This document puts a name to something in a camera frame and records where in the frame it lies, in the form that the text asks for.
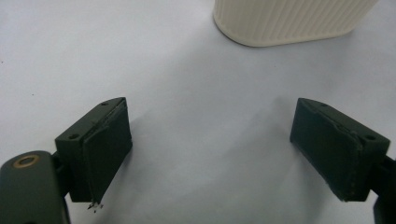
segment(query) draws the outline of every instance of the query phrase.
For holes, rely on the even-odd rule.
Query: white surface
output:
[[[378,0],[216,0],[214,18],[232,40],[266,47],[344,35]]]
[[[225,37],[213,6],[1,1],[0,163],[54,152],[77,119],[125,96],[133,156],[101,211],[68,203],[73,223],[373,223],[376,196],[339,202],[289,134],[305,97],[396,140],[395,1],[349,35],[264,49]]]

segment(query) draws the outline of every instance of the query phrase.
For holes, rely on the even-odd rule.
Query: white container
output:
[[[251,47],[296,43],[352,31],[378,0],[216,0],[214,18]]]

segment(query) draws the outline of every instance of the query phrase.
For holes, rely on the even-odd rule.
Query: ribbed plastic container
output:
[[[266,47],[344,35],[378,0],[216,0],[214,18],[232,40]]]

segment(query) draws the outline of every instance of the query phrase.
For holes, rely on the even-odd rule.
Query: white table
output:
[[[351,34],[254,49],[225,37],[213,0],[0,2],[0,163],[125,96],[133,156],[96,214],[73,223],[374,223],[289,142],[298,97],[396,140],[396,2]],[[396,158],[396,149],[389,148]]]

